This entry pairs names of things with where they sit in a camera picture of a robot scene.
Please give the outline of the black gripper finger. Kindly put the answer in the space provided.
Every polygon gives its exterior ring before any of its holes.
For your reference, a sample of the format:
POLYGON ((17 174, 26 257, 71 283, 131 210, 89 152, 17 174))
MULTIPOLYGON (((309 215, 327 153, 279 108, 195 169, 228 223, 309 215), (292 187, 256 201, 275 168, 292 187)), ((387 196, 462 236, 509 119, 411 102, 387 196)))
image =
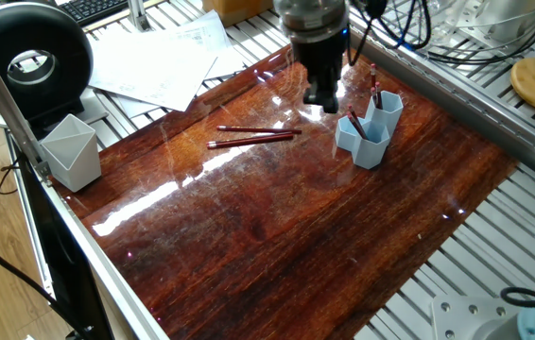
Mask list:
POLYGON ((306 105, 321 106, 321 102, 319 99, 319 86, 317 83, 310 84, 310 86, 305 90, 303 94, 302 101, 306 105))
POLYGON ((323 85, 320 90, 320 99, 323 110, 326 113, 337 113, 339 109, 337 84, 329 83, 328 85, 323 85))

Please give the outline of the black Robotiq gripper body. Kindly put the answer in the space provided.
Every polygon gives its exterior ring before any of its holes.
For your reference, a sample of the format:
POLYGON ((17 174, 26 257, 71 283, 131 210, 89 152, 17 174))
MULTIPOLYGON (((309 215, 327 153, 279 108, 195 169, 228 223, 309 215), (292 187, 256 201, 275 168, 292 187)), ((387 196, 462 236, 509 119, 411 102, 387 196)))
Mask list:
POLYGON ((348 40, 348 33, 336 33, 320 42, 293 43, 296 60, 306 68, 308 82, 318 91, 336 91, 348 40))

